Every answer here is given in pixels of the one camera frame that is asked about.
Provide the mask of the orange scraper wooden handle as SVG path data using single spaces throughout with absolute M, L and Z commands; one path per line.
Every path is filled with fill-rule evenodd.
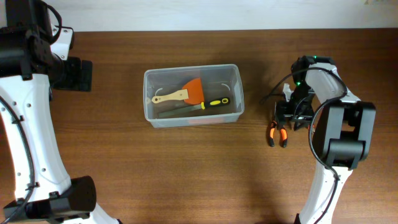
M 155 104 L 165 101 L 184 101 L 189 105 L 198 105 L 205 101 L 202 82 L 200 78 L 195 78 L 186 83 L 181 90 L 175 91 L 168 95 L 153 96 L 151 101 Z

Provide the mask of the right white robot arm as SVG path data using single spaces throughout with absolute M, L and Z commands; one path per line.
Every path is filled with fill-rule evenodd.
M 316 165 L 308 199 L 295 223 L 331 223 L 338 198 L 348 177 L 369 154 L 376 107 L 363 102 L 344 84 L 330 57 L 304 55 L 291 66 L 295 89 L 283 87 L 283 100 L 275 104 L 268 141 L 281 133 L 287 145 L 285 124 L 308 129 Z

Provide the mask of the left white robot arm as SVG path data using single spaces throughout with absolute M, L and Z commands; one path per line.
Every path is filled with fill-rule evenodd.
M 37 0 L 5 1 L 1 28 L 1 119 L 15 172 L 6 223 L 116 223 L 97 203 L 93 179 L 71 178 L 60 157 L 50 101 L 53 89 L 90 91 L 93 64 L 69 56 L 74 31 Z

